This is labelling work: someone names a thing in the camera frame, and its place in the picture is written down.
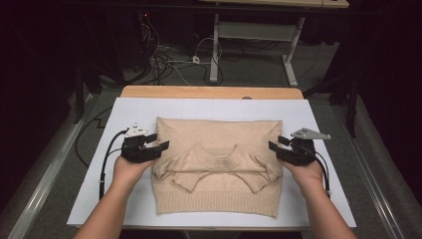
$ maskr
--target sweater collar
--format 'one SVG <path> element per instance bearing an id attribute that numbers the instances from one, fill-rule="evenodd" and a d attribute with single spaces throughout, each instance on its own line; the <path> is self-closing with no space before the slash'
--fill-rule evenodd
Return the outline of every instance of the sweater collar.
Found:
<path id="1" fill-rule="evenodd" d="M 196 144 L 192 151 L 198 155 L 197 160 L 207 168 L 224 171 L 236 168 L 248 154 L 238 144 L 219 148 L 205 148 Z"/>

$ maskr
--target wire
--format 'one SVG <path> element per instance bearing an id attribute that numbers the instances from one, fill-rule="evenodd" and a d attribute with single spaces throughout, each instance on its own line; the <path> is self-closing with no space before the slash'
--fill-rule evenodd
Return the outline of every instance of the wire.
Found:
<path id="1" fill-rule="evenodd" d="M 322 169 L 322 175 L 323 175 L 323 181 L 324 181 L 324 186 L 325 186 L 325 192 L 326 195 L 331 198 L 331 192 L 330 192 L 330 188 L 329 188 L 329 172 L 328 172 L 328 166 L 326 165 L 326 161 L 325 159 L 322 157 L 322 155 L 320 155 L 317 151 L 317 155 L 320 156 L 320 158 L 322 159 L 323 163 L 325 164 L 322 165 L 322 162 L 319 160 L 319 158 L 317 158 L 310 150 L 308 150 L 307 148 L 298 145 L 301 149 L 305 150 L 308 154 L 312 155 L 313 158 L 316 160 L 316 162 L 319 164 L 320 168 Z"/>
<path id="2" fill-rule="evenodd" d="M 107 111 L 109 111 L 109 110 L 111 110 L 112 109 L 112 107 L 110 107 L 110 108 L 107 108 L 107 109 L 105 109 L 105 110 L 103 110 L 102 112 L 100 112 L 100 113 L 98 113 L 95 117 L 93 117 L 93 119 L 91 119 L 89 122 L 87 122 L 85 125 L 84 125 L 84 127 L 82 128 L 82 130 L 80 131 L 80 133 L 78 134 L 78 136 L 77 136 L 77 139 L 76 139 L 76 141 L 75 141 L 75 145 L 74 145 L 74 149 L 75 149 L 75 153 L 77 154 L 77 157 L 78 157 L 78 159 L 79 159 L 79 161 L 86 167 L 86 168 L 88 168 L 88 167 L 90 167 L 85 161 L 84 161 L 84 159 L 81 157 L 81 154 L 80 154 L 80 152 L 79 152 L 79 150 L 78 150 L 78 143 L 79 143 L 79 140 L 80 140 L 80 138 L 81 138 L 81 135 L 84 133 L 84 131 L 87 129 L 87 127 L 90 125 L 90 123 L 92 123 L 94 120 L 97 120 L 98 121 L 98 125 L 97 125 L 97 128 L 103 128 L 103 127 L 101 127 L 100 126 L 100 124 L 101 124 L 101 119 L 98 119 L 98 117 L 100 116 L 100 115 L 102 115 L 102 114 L 104 114 L 105 112 L 107 112 Z"/>
<path id="3" fill-rule="evenodd" d="M 118 132 L 111 140 L 111 142 L 108 145 L 108 149 L 106 150 L 105 153 L 105 159 L 103 161 L 103 167 L 102 167 L 102 174 L 100 175 L 100 200 L 103 198 L 103 196 L 105 195 L 105 180 L 106 180 L 106 161 L 110 155 L 110 150 L 112 147 L 112 144 L 114 143 L 114 141 L 122 134 L 125 134 L 128 131 L 128 129 L 126 130 L 122 130 L 120 132 Z"/>
<path id="4" fill-rule="evenodd" d="M 212 40 L 212 41 L 214 41 L 214 42 L 216 42 L 216 43 L 218 44 L 218 47 L 219 47 L 219 49 L 220 49 L 220 55 L 218 56 L 217 60 L 218 60 L 218 59 L 220 59 L 221 55 L 223 54 L 223 48 L 221 47 L 220 43 L 219 43 L 217 40 L 214 40 L 213 38 L 204 38 L 204 39 L 202 39 L 202 40 L 199 42 L 198 46 L 196 47 L 195 57 L 197 57 L 197 56 L 198 56 L 198 49 L 199 49 L 199 46 L 201 46 L 202 42 L 204 42 L 205 40 Z"/>
<path id="5" fill-rule="evenodd" d="M 319 51 L 320 51 L 320 47 L 322 46 L 322 44 L 319 44 L 317 51 L 316 51 L 316 55 L 314 56 L 314 60 L 313 60 L 313 64 L 301 75 L 298 77 L 298 79 L 302 79 L 304 76 L 307 75 L 307 73 L 309 73 L 313 67 L 315 66 L 316 62 L 317 62 L 317 56 L 319 55 Z"/>
<path id="6" fill-rule="evenodd" d="M 179 70 L 177 70 L 176 68 L 174 68 L 173 66 L 171 66 L 171 68 L 173 68 L 178 74 L 179 74 L 179 76 L 180 76 L 180 78 L 183 80 L 183 82 L 185 82 L 186 83 L 186 85 L 188 85 L 189 87 L 191 87 L 190 86 L 190 84 L 183 78 L 183 76 L 180 74 L 180 72 L 179 72 Z"/>

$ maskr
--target gray floor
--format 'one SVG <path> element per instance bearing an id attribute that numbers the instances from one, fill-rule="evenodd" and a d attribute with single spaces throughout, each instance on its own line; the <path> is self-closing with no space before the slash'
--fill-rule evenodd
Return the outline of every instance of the gray floor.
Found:
<path id="1" fill-rule="evenodd" d="M 242 54 L 236 48 L 223 45 L 220 68 L 223 72 L 224 83 L 221 86 L 287 87 L 288 80 L 280 61 L 281 52 L 285 53 L 287 47 L 286 44 L 280 44 L 272 50 L 248 51 L 240 61 L 229 62 L 225 59 L 234 60 Z M 298 77 L 299 89 L 305 90 L 320 82 L 336 47 L 337 45 L 325 44 L 298 46 L 293 58 L 293 66 Z M 167 54 L 171 55 L 173 60 L 186 59 L 177 51 Z M 202 62 L 209 60 L 201 57 Z M 202 68 L 197 67 L 180 70 L 179 73 L 184 79 L 182 80 L 181 76 L 173 71 L 161 82 L 164 85 L 186 85 L 187 82 L 191 86 L 205 86 L 202 81 L 203 72 Z M 125 71 L 125 73 L 128 78 L 135 74 L 132 71 Z M 111 107 L 114 99 L 121 92 L 121 88 L 117 87 L 113 81 L 105 77 L 103 79 L 104 91 L 91 100 L 93 107 L 88 111 L 89 115 L 86 119 L 91 119 Z M 350 208 L 357 223 L 354 229 L 356 235 L 359 238 L 422 238 L 421 207 L 384 148 L 363 102 L 358 101 L 357 138 L 353 139 L 344 129 L 344 107 L 330 106 L 327 97 L 328 95 L 314 95 L 310 98 L 310 102 L 319 129 L 329 132 L 332 138 L 335 138 L 335 140 L 326 141 L 325 144 L 350 202 Z M 66 135 L 74 126 L 73 114 L 64 122 L 2 213 L 0 238 L 7 238 L 13 230 L 38 182 L 57 153 L 57 148 L 62 146 Z M 98 120 L 90 123 L 80 138 L 79 151 L 86 162 L 91 160 L 102 136 L 103 130 L 98 127 L 98 123 L 105 125 L 108 114 L 109 111 L 97 117 Z M 369 168 L 369 174 L 368 171 L 362 170 L 362 163 Z M 80 163 L 76 152 L 71 148 L 26 238 L 71 238 L 76 233 L 77 229 L 67 226 L 66 222 L 86 172 L 87 169 Z M 390 212 L 382 211 L 385 208 L 390 209 Z M 190 233 L 192 239 L 236 238 L 237 235 L 237 232 L 216 231 Z M 303 232 L 303 237 L 313 238 L 313 235 L 310 232 Z"/>

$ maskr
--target beige sweater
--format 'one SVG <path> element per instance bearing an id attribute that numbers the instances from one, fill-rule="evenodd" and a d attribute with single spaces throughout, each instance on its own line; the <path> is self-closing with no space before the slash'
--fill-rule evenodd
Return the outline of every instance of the beige sweater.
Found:
<path id="1" fill-rule="evenodd" d="M 277 217 L 282 167 L 268 149 L 280 121 L 157 119 L 170 140 L 153 166 L 157 213 L 229 211 Z"/>

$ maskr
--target desk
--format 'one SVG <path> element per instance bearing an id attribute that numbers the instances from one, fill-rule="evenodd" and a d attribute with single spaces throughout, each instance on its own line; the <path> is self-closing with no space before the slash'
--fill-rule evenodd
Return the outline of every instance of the desk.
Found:
<path id="1" fill-rule="evenodd" d="M 266 91 L 272 100 L 258 100 L 265 98 Z M 282 100 L 274 100 L 276 95 Z M 243 97 L 256 100 L 238 100 Z M 204 120 L 282 120 L 283 136 L 287 137 L 290 137 L 290 132 L 303 126 L 318 130 L 308 101 L 303 100 L 302 94 L 296 89 L 126 87 L 121 98 L 117 99 L 113 106 L 105 132 L 69 217 L 69 225 L 81 226 L 98 203 L 101 166 L 106 148 L 115 133 L 135 121 L 150 132 L 154 132 L 157 116 Z M 121 143 L 122 138 L 118 138 L 111 149 L 119 148 Z M 323 155 L 328 164 L 332 202 L 346 223 L 350 227 L 355 227 L 347 200 L 322 140 L 316 140 L 316 150 Z M 112 166 L 116 156 L 117 154 L 113 154 L 108 159 L 105 169 L 105 190 L 111 181 Z M 134 188 L 127 204 L 123 227 L 176 230 L 310 229 L 304 199 L 292 175 L 286 169 L 284 169 L 283 191 L 277 218 L 227 212 L 157 215 L 150 176 L 150 170 L 146 171 Z"/>
<path id="2" fill-rule="evenodd" d="M 201 0 L 204 2 L 219 3 L 242 3 L 255 5 L 293 6 L 305 8 L 348 8 L 346 0 Z M 292 57 L 304 26 L 305 17 L 298 20 L 297 25 L 275 25 L 275 24 L 251 24 L 239 22 L 222 22 L 219 14 L 214 19 L 214 44 L 210 70 L 210 82 L 218 81 L 218 39 L 219 38 L 240 38 L 258 39 L 270 41 L 290 42 L 289 53 L 283 55 L 283 64 L 289 86 L 297 87 L 295 72 L 292 67 Z"/>

